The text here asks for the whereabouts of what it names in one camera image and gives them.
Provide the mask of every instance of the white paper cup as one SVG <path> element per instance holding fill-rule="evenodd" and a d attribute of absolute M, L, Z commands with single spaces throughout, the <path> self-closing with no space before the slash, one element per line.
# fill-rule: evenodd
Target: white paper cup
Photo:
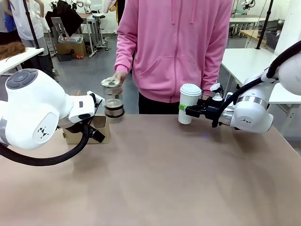
<path fill-rule="evenodd" d="M 194 85 L 186 83 L 180 88 L 180 104 L 184 106 L 193 106 L 198 103 L 198 98 L 202 95 L 202 90 Z M 185 125 L 191 123 L 192 117 L 186 115 L 186 112 L 179 110 L 179 122 Z"/>

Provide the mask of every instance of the white lid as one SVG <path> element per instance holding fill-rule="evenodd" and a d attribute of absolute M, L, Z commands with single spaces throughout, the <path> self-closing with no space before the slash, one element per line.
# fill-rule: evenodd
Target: white lid
<path fill-rule="evenodd" d="M 113 87 L 117 87 L 120 84 L 120 80 L 119 79 L 115 79 L 113 77 L 109 77 L 107 79 L 102 80 L 101 85 L 104 87 L 109 87 L 109 88 L 113 88 Z"/>
<path fill-rule="evenodd" d="M 215 90 L 217 90 L 219 87 L 221 87 L 221 84 L 220 84 L 220 83 L 216 83 L 216 84 L 214 84 L 212 87 L 210 87 L 210 91 L 215 91 Z"/>
<path fill-rule="evenodd" d="M 202 90 L 195 84 L 186 83 L 180 88 L 180 92 L 189 97 L 198 97 L 202 94 Z"/>

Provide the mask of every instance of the black pole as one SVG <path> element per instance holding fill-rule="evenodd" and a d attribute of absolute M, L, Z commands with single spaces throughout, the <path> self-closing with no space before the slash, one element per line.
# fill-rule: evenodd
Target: black pole
<path fill-rule="evenodd" d="M 40 46 L 38 44 L 36 33 L 34 32 L 34 29 L 33 29 L 32 20 L 30 19 L 30 13 L 28 11 L 26 0 L 23 0 L 23 4 L 24 4 L 24 8 L 25 8 L 25 14 L 27 16 L 27 20 L 28 20 L 28 23 L 29 23 L 29 26 L 30 26 L 30 30 L 32 32 L 33 41 L 36 44 L 36 48 L 40 48 Z"/>
<path fill-rule="evenodd" d="M 268 25 L 268 22 L 269 22 L 269 16 L 271 15 L 273 2 L 274 2 L 274 0 L 270 0 L 269 9 L 268 9 L 268 12 L 267 12 L 267 17 L 265 18 L 265 21 L 264 21 L 264 24 L 263 24 L 263 27 L 262 27 L 262 32 L 261 32 L 261 35 L 260 35 L 260 38 L 259 38 L 256 49 L 260 49 L 260 45 L 262 43 L 264 33 L 265 33 L 265 30 L 267 29 L 267 25 Z"/>

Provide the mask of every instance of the hoodie pocket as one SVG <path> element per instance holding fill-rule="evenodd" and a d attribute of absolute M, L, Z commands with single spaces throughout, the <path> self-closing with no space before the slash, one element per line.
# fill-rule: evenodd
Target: hoodie pocket
<path fill-rule="evenodd" d="M 177 94 L 180 94 L 180 88 L 185 83 L 195 84 L 200 87 L 202 72 L 198 69 L 195 60 L 191 56 L 178 56 L 177 63 Z"/>
<path fill-rule="evenodd" d="M 137 77 L 139 88 L 154 90 L 162 95 L 171 95 L 175 82 L 174 57 L 158 57 Z"/>

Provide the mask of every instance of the beige table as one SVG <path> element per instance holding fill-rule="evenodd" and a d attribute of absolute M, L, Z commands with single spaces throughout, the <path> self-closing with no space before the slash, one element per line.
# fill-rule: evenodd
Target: beige table
<path fill-rule="evenodd" d="M 0 159 L 3 226 L 300 226 L 301 159 L 259 135 L 195 119 L 126 115 L 107 145 L 29 167 Z M 61 132 L 40 150 L 67 150 Z"/>
<path fill-rule="evenodd" d="M 248 38 L 251 38 L 255 42 L 259 41 L 258 30 L 241 30 L 240 33 L 247 36 Z M 263 39 L 262 44 L 265 46 L 267 44 L 267 41 Z"/>

